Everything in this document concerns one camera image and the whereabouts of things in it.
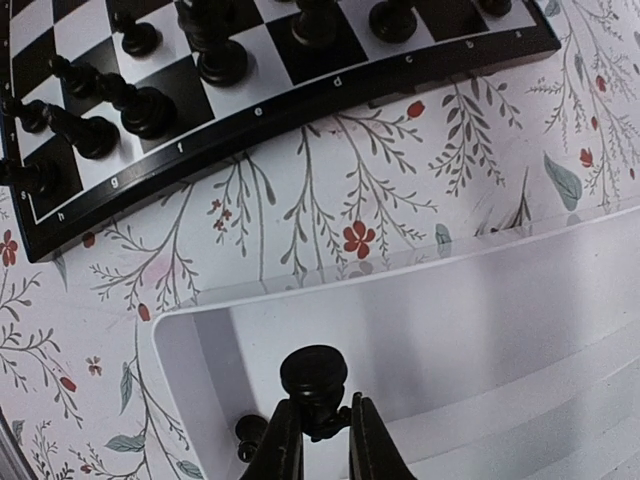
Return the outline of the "black chess piece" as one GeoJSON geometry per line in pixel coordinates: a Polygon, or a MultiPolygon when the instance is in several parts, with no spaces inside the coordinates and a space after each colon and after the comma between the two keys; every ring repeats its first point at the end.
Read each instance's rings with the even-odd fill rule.
{"type": "Polygon", "coordinates": [[[417,29],[417,19],[410,0],[387,0],[376,3],[369,13],[369,26],[380,40],[404,43],[417,29]]]}
{"type": "Polygon", "coordinates": [[[245,415],[238,420],[235,434],[239,440],[237,455],[241,462],[251,462],[260,447],[267,427],[268,421],[255,414],[245,415]]]}
{"type": "Polygon", "coordinates": [[[115,30],[123,35],[123,51],[134,58],[151,54],[159,45],[159,34],[149,22],[137,23],[129,12],[116,11],[113,15],[115,30]]]}
{"type": "Polygon", "coordinates": [[[502,18],[507,15],[512,8],[511,0],[479,0],[482,10],[495,18],[502,18]]]}
{"type": "Polygon", "coordinates": [[[337,23],[332,0],[296,0],[300,12],[291,21],[296,40],[310,48],[325,48],[336,38],[337,23]]]}
{"type": "Polygon", "coordinates": [[[57,166],[49,161],[20,165],[9,159],[1,160],[1,185],[13,186],[31,195],[46,196],[57,185],[57,166]]]}
{"type": "Polygon", "coordinates": [[[118,145],[118,128],[101,116],[82,118],[49,103],[43,107],[43,115],[49,128],[61,135],[83,158],[104,158],[118,145]]]}
{"type": "Polygon", "coordinates": [[[98,79],[101,73],[89,63],[72,63],[65,57],[55,55],[49,59],[49,68],[71,96],[86,99],[99,95],[98,79]]]}
{"type": "Polygon", "coordinates": [[[115,73],[99,74],[96,86],[101,98],[119,113],[124,129],[143,139],[164,135],[176,119],[173,100],[155,87],[136,87],[115,73]]]}
{"type": "Polygon", "coordinates": [[[197,69],[201,79],[217,87],[240,82],[248,69],[248,54],[230,38],[235,19],[232,1],[176,1],[178,24],[189,45],[199,53],[197,69]]]}
{"type": "Polygon", "coordinates": [[[27,133],[40,133],[47,127],[44,115],[46,104],[41,100],[33,100],[24,104],[14,97],[2,100],[1,109],[4,115],[17,118],[22,129],[27,133]]]}

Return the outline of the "white plastic piece tray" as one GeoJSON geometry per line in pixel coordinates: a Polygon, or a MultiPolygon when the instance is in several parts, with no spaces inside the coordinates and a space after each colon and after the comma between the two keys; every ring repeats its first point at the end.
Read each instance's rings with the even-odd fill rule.
{"type": "Polygon", "coordinates": [[[285,397],[281,363],[339,350],[420,479],[639,475],[639,211],[474,253],[162,316],[154,346],[197,458],[246,471],[237,422],[285,397]]]}

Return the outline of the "black and grey chessboard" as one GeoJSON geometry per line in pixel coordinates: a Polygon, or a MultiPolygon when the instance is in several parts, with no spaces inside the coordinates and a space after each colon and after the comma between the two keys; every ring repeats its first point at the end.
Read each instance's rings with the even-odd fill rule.
{"type": "Polygon", "coordinates": [[[536,61],[560,41],[535,1],[512,1],[502,18],[479,1],[412,1],[417,29],[400,44],[369,26],[380,1],[334,1],[336,38],[325,48],[299,43],[291,30],[295,1],[232,1],[230,38],[248,54],[245,77],[217,87],[199,76],[199,53],[178,24],[176,1],[5,1],[1,5],[1,103],[41,100],[82,118],[101,116],[119,130],[106,157],[80,156],[47,125],[27,133],[1,109],[2,159],[58,169],[46,196],[8,188],[27,259],[52,259],[91,228],[195,173],[256,144],[330,114],[379,103],[444,80],[536,61]],[[151,23],[159,45],[134,58],[115,30],[116,11],[151,23]],[[159,138],[143,140],[122,126],[100,94],[71,96],[49,68],[55,55],[115,73],[134,86],[169,96],[177,115],[159,138]]]}

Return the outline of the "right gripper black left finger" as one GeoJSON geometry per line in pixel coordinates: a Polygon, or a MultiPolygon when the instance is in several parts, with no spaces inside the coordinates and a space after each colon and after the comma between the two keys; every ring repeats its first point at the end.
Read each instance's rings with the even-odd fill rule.
{"type": "Polygon", "coordinates": [[[249,479],[303,479],[301,415],[292,400],[281,400],[268,421],[259,449],[242,474],[249,479]]]}

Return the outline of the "black chess pieces pile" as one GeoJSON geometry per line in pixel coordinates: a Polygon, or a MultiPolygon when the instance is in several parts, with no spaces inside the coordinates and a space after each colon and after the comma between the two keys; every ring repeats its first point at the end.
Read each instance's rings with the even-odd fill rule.
{"type": "Polygon", "coordinates": [[[342,406],[348,368],[339,350],[310,345],[289,354],[280,379],[298,406],[302,432],[312,442],[328,440],[351,425],[351,408],[342,406]]]}

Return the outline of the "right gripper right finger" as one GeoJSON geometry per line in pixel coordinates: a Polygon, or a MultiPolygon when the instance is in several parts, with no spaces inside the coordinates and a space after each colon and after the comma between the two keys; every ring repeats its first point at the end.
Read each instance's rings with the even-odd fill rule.
{"type": "Polygon", "coordinates": [[[353,395],[349,428],[349,478],[415,480],[371,398],[353,395]]]}

